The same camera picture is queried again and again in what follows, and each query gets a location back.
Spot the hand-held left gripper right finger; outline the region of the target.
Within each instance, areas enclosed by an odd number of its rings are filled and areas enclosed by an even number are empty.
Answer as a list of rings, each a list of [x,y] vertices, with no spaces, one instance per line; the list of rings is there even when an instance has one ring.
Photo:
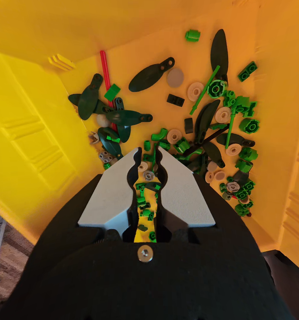
[[[157,229],[170,233],[180,229],[216,225],[193,172],[160,146],[156,146],[158,179]]]

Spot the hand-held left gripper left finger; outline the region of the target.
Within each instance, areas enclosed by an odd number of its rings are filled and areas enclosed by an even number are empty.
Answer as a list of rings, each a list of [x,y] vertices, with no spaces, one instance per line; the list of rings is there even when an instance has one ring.
[[[80,227],[116,230],[120,237],[131,227],[136,206],[142,148],[136,147],[105,170],[78,221]]]

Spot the pile of small green bricks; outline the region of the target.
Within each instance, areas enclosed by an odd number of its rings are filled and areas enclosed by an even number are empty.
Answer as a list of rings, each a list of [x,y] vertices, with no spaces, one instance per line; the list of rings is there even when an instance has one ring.
[[[219,171],[213,175],[212,170],[208,169],[211,163],[221,169],[225,167],[220,150],[211,139],[216,138],[217,142],[225,147],[228,155],[239,156],[235,165],[238,171],[227,184],[220,185],[225,200],[235,195],[240,201],[235,211],[242,217],[250,213],[248,208],[253,204],[244,204],[242,201],[254,188],[254,183],[248,176],[253,167],[252,161],[258,157],[258,153],[252,148],[255,142],[232,134],[232,127],[236,114],[242,113],[244,118],[239,129],[246,134],[257,132],[259,121],[251,118],[257,102],[250,102],[248,97],[236,97],[233,91],[227,90],[227,82],[221,80],[212,81],[204,91],[208,92],[213,101],[202,108],[196,119],[194,144],[189,144],[185,137],[176,138],[176,142],[169,144],[173,144],[178,153],[169,154],[168,147],[161,142],[168,136],[165,129],[161,130],[162,138],[152,136],[153,141],[158,141],[155,148],[159,150],[152,159],[159,157],[160,168],[166,173],[163,176],[164,186],[159,192],[161,208],[164,211],[163,221],[170,232],[215,225],[211,211],[193,177],[196,173],[209,184],[218,174],[223,173]]]

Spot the yellow plastic bin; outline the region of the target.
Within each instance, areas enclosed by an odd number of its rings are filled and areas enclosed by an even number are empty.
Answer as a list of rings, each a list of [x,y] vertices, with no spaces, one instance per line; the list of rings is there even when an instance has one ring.
[[[201,32],[188,42],[188,30]],[[256,186],[249,227],[262,251],[280,250],[299,267],[299,1],[0,1],[0,214],[36,243],[58,210],[96,174],[101,145],[90,145],[96,116],[80,119],[68,95],[103,74],[106,51],[111,83],[127,110],[151,113],[133,126],[123,154],[142,147],[161,128],[184,134],[193,102],[187,90],[212,74],[210,49],[226,34],[229,89],[257,101],[259,130],[233,133],[256,142],[250,172]],[[174,58],[152,87],[130,92],[144,68]],[[244,82],[238,74],[254,61]],[[171,88],[173,68],[184,82]],[[183,107],[167,102],[185,99]]]

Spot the brown desk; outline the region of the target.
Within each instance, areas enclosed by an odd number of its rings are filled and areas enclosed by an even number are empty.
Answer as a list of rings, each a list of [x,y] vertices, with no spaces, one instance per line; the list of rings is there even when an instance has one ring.
[[[18,283],[33,247],[31,242],[6,223],[0,249],[0,306]]]

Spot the long black rod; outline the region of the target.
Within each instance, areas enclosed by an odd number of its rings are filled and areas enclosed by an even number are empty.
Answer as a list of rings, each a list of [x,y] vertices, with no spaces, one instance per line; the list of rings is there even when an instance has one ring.
[[[217,138],[219,135],[223,134],[226,130],[228,130],[228,126],[226,126],[223,129],[220,129],[218,131],[216,131],[215,133],[213,133],[212,135],[210,135],[208,138],[204,139],[204,141],[200,144],[200,143],[195,143],[193,144],[189,149],[187,149],[184,153],[183,156],[184,157],[188,157],[190,154],[192,154],[194,151],[198,150],[199,148],[203,147],[207,142],[210,142],[211,140],[213,140],[214,138]]]

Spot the tan dome piece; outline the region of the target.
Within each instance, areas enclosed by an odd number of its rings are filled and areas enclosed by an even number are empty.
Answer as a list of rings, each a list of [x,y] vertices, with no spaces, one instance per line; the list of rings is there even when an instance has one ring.
[[[111,127],[111,122],[105,114],[97,114],[96,121],[100,127]]]

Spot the thin green rod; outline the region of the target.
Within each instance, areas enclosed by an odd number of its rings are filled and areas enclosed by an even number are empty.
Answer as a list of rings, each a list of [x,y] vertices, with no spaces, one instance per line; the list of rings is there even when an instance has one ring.
[[[231,119],[230,119],[230,123],[229,123],[228,134],[227,134],[227,139],[226,139],[226,144],[225,144],[226,150],[229,147],[229,142],[230,142],[230,138],[231,138],[232,127],[233,127],[235,116],[236,116],[236,106],[232,106],[231,107]]]
[[[199,96],[198,99],[196,100],[195,104],[192,106],[192,109],[191,109],[191,111],[190,111],[190,113],[189,113],[190,115],[193,115],[193,113],[194,113],[195,110],[197,109],[200,101],[202,100],[204,94],[207,92],[207,89],[208,89],[209,85],[211,84],[211,82],[212,82],[213,79],[215,78],[215,76],[216,76],[216,74],[218,73],[219,69],[220,69],[220,66],[217,65],[216,68],[215,68],[215,70],[213,71],[211,77],[210,77],[209,80],[207,81],[206,86],[203,88],[200,96]]]

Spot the black two-stud plate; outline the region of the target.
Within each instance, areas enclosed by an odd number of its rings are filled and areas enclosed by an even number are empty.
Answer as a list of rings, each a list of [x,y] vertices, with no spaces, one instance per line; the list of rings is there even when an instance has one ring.
[[[185,99],[178,97],[173,94],[169,94],[167,98],[167,102],[173,104],[175,106],[183,107]]]

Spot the bright green slope tile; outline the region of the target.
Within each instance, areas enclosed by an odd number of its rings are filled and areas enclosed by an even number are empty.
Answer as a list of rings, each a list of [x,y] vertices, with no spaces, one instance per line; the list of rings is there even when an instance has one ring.
[[[109,87],[107,92],[105,93],[104,97],[109,101],[113,101],[117,94],[120,92],[121,88],[118,87],[116,84],[113,84],[112,86]]]

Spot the scattered tan round plates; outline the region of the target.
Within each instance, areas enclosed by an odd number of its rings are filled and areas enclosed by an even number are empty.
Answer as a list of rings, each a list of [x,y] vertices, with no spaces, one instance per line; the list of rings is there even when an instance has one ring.
[[[196,82],[193,83],[189,89],[188,94],[191,100],[198,99],[199,94],[202,92],[203,84]],[[240,130],[247,134],[252,133],[252,119],[248,118],[254,114],[254,107],[257,102],[249,101],[248,97],[238,96],[236,97],[234,91],[227,90],[227,82],[221,80],[212,81],[207,89],[207,93],[211,98],[224,97],[223,107],[217,109],[219,106],[219,100],[207,104],[201,110],[195,123],[195,143],[202,143],[204,139],[216,131],[229,126],[231,119],[231,107],[236,106],[236,114],[242,113],[244,115],[243,121],[240,123]],[[225,146],[227,139],[228,130],[216,138],[217,143]],[[224,168],[225,163],[222,160],[220,151],[216,145],[211,141],[207,142],[203,147],[194,151],[188,157],[184,157],[183,153],[191,146],[189,142],[180,136],[178,130],[170,130],[167,132],[166,129],[162,129],[160,134],[153,134],[152,141],[157,141],[157,145],[162,148],[169,150],[171,145],[174,145],[178,154],[173,154],[173,157],[186,165],[190,170],[197,174],[204,174],[206,181],[210,183],[211,180],[215,179],[221,181],[224,178],[221,174],[223,171],[215,171],[212,165],[219,168]],[[236,163],[238,171],[231,177],[227,177],[228,182],[238,182],[240,189],[237,192],[233,192],[233,198],[237,198],[241,203],[241,206],[248,208],[253,205],[253,202],[249,199],[251,191],[254,189],[255,183],[249,179],[249,172],[253,167],[252,160],[258,157],[256,150],[252,147],[255,146],[255,142],[252,140],[245,139],[244,137],[231,133],[229,147],[226,150],[226,154],[229,156],[238,155],[240,158]],[[226,184],[220,184],[220,191],[224,193],[227,191]]]

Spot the grey round flat tile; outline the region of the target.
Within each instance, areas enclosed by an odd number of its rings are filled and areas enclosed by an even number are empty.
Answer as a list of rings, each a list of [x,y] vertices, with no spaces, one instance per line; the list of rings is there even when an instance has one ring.
[[[184,73],[180,68],[173,68],[167,75],[167,83],[171,88],[178,88],[184,82]]]

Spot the red plastic rod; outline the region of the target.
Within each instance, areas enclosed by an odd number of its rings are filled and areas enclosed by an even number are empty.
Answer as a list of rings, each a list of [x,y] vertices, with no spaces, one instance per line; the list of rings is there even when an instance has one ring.
[[[111,87],[111,83],[110,83],[110,77],[109,77],[109,71],[108,71],[108,65],[107,65],[107,56],[106,56],[106,52],[104,50],[100,50],[99,53],[100,53],[100,59],[101,59],[103,73],[104,73],[105,87],[106,87],[106,90],[108,91]],[[113,101],[108,100],[108,105],[112,109],[115,109]],[[117,125],[112,123],[111,126],[112,126],[112,129],[116,133],[118,133]]]

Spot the scattered dark green leaf pieces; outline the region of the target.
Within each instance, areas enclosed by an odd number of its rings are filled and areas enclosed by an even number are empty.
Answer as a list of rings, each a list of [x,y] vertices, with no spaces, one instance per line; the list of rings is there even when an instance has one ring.
[[[214,71],[219,65],[220,69],[217,72],[215,80],[227,82],[228,85],[228,49],[225,31],[220,29],[215,34],[211,46],[210,53],[211,67]],[[157,83],[163,74],[170,70],[175,64],[174,58],[170,57],[159,64],[148,66],[141,70],[129,83],[128,89],[130,92],[136,93],[146,90]],[[122,155],[119,142],[126,142],[130,136],[130,126],[137,125],[141,122],[151,122],[153,116],[150,114],[140,114],[136,111],[124,110],[121,98],[115,98],[117,110],[105,105],[99,97],[99,87],[102,84],[103,78],[100,74],[95,74],[91,84],[85,88],[82,94],[71,94],[68,96],[69,101],[78,107],[78,114],[82,120],[87,120],[92,114],[105,114],[107,119],[117,125],[119,138],[112,138],[115,133],[108,127],[103,128],[105,135],[102,135],[102,128],[99,129],[99,139],[105,137],[105,151],[110,151],[110,154],[119,160]],[[252,130],[258,129],[259,122],[252,123]]]

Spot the green round brick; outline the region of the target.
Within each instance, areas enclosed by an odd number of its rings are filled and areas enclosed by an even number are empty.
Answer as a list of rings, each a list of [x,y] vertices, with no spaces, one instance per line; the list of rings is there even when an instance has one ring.
[[[199,30],[190,29],[185,33],[185,39],[188,42],[198,42],[200,39],[201,32]]]

